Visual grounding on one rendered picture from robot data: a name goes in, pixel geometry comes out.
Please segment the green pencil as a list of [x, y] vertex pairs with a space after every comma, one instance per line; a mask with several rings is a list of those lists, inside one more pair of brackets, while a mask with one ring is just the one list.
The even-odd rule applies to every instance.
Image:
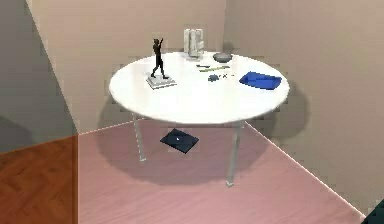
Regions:
[[211, 71], [223, 70], [223, 69], [228, 69], [228, 68], [231, 68], [231, 67], [230, 66], [219, 66], [219, 67], [200, 69], [199, 72], [211, 72]]

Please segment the dark flat laptop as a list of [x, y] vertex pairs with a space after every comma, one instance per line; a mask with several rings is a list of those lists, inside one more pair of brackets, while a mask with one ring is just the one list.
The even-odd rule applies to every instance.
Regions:
[[161, 143], [164, 143], [184, 154], [187, 154], [198, 141], [199, 139], [197, 137], [176, 128], [172, 129], [160, 139]]

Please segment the white round table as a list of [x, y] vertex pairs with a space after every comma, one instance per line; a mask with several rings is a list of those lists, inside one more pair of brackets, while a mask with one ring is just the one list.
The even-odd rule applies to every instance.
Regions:
[[[232, 123], [235, 127], [226, 185], [234, 185], [240, 130], [249, 119], [274, 111], [286, 101], [290, 85], [282, 73], [268, 64], [240, 55], [233, 55], [227, 63], [218, 63], [207, 52], [199, 60], [191, 60], [182, 52], [162, 55], [165, 73], [176, 84], [152, 89], [146, 79], [155, 58], [136, 60], [120, 68], [110, 79], [112, 99], [134, 116], [144, 116], [167, 123], [193, 125], [219, 125]], [[199, 72], [200, 69], [230, 66], [231, 68]], [[241, 84], [239, 80], [248, 72], [282, 78], [274, 90], [264, 90]], [[219, 80], [210, 82], [208, 77]]]

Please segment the white box-shaped object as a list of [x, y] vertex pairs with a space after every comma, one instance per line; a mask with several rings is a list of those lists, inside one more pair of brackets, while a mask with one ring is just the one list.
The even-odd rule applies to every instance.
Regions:
[[184, 30], [184, 52], [190, 58], [201, 58], [204, 53], [202, 29]]

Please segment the dark teal furniture corner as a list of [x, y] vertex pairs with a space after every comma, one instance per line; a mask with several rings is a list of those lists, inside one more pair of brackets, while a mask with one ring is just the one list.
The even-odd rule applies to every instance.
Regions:
[[384, 199], [375, 206], [361, 224], [384, 224]]

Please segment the black figure statue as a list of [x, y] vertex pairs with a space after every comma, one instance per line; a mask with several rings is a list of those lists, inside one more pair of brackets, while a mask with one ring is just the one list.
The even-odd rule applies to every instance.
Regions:
[[[147, 77], [146, 81], [152, 89], [160, 89], [169, 86], [174, 86], [176, 82], [169, 76], [165, 75], [164, 72], [164, 62], [162, 60], [161, 47], [163, 39], [155, 38], [153, 40], [153, 51], [155, 54], [155, 67], [152, 69], [152, 72]], [[158, 78], [155, 76], [155, 72], [160, 70], [161, 77]]]

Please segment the grey bowl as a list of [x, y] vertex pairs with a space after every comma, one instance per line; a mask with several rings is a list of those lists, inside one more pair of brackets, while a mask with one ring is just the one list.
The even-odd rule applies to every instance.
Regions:
[[232, 60], [232, 55], [224, 52], [215, 53], [213, 59], [219, 63], [227, 63]]

